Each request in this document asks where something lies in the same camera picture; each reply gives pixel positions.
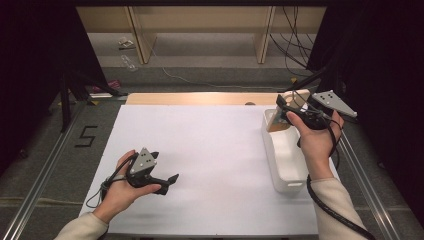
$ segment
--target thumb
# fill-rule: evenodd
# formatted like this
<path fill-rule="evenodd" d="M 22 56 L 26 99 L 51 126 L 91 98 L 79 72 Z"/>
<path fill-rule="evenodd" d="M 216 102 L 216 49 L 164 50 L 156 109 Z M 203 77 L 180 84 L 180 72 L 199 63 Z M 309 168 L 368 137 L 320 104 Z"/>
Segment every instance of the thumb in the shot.
<path fill-rule="evenodd" d="M 293 126 L 297 128 L 300 135 L 304 135 L 307 131 L 310 131 L 310 129 L 303 122 L 303 120 L 294 112 L 287 112 L 287 118 L 290 120 Z"/>
<path fill-rule="evenodd" d="M 150 193 L 154 193 L 157 190 L 161 189 L 161 187 L 162 186 L 160 184 L 149 184 L 149 185 L 144 186 L 142 188 L 136 189 L 137 190 L 136 194 L 137 194 L 138 197 L 141 197 L 141 196 L 144 196 L 144 195 L 147 195 L 147 194 L 150 194 Z"/>

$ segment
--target plastic container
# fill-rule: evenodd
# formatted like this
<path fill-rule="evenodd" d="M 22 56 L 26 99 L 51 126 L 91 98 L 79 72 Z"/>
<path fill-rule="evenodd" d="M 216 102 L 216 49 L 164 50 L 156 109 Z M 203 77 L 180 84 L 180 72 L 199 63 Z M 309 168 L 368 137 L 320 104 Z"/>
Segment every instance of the plastic container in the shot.
<path fill-rule="evenodd" d="M 138 67 L 134 65 L 134 63 L 131 61 L 131 59 L 127 55 L 121 55 L 122 62 L 124 66 L 127 68 L 130 72 L 135 72 L 138 70 Z"/>
<path fill-rule="evenodd" d="M 265 110 L 262 123 L 262 137 L 274 188 L 278 192 L 300 191 L 306 185 L 308 176 L 305 157 L 297 146 L 300 135 L 293 126 L 269 133 L 267 125 L 275 111 Z"/>

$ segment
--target white sleeve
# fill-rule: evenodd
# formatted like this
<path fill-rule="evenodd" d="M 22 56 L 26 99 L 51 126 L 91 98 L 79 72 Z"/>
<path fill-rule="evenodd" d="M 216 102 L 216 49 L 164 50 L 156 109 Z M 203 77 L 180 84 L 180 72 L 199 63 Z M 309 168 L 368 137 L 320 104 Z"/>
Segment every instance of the white sleeve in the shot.
<path fill-rule="evenodd" d="M 311 182 L 312 189 L 318 198 L 335 212 L 365 229 L 361 218 L 353 208 L 352 200 L 346 188 L 336 178 L 315 180 Z M 314 202 L 320 239 L 365 239 L 355 231 L 346 227 Z"/>
<path fill-rule="evenodd" d="M 108 228 L 108 224 L 98 219 L 92 213 L 84 213 L 79 218 L 76 218 L 66 224 L 56 240 L 78 240 L 84 239 L 96 240 L 101 237 Z"/>

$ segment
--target white paper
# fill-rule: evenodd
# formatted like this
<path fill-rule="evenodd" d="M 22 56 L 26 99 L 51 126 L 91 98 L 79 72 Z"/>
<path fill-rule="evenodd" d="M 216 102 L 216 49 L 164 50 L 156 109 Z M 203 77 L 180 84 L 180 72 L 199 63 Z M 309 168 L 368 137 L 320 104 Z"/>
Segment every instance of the white paper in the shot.
<path fill-rule="evenodd" d="M 306 187 L 274 190 L 261 135 L 275 106 L 125 105 L 116 119 L 86 201 L 127 151 L 158 151 L 151 175 L 179 173 L 166 196 L 138 199 L 109 233 L 143 236 L 241 237 L 317 234 Z M 81 213 L 92 211 L 85 205 Z"/>

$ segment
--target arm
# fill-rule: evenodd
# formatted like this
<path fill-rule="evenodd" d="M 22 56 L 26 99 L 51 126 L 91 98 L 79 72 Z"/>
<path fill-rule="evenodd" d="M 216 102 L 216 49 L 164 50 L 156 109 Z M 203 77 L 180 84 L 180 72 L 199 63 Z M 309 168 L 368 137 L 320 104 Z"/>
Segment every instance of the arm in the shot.
<path fill-rule="evenodd" d="M 117 167 L 134 153 L 135 151 L 132 150 L 122 156 Z M 118 172 L 118 175 L 125 175 L 127 168 L 128 163 Z M 98 239 L 107 231 L 109 222 L 116 215 L 127 209 L 137 198 L 156 192 L 160 188 L 159 184 L 133 188 L 127 181 L 114 182 L 105 199 L 92 213 L 85 213 L 66 224 L 56 239 Z"/>
<path fill-rule="evenodd" d="M 292 112 L 288 112 L 287 117 L 299 130 L 300 145 L 312 180 L 311 186 L 318 198 L 343 217 L 364 228 L 360 217 L 353 208 L 349 193 L 331 172 L 329 156 L 333 142 L 329 131 L 327 129 L 309 129 L 302 119 Z M 339 139 L 341 136 L 340 128 L 344 121 L 336 111 L 334 111 L 332 119 L 340 125 L 334 122 L 330 124 L 336 139 Z M 328 215 L 315 203 L 314 208 L 320 239 L 364 239 L 361 235 Z"/>

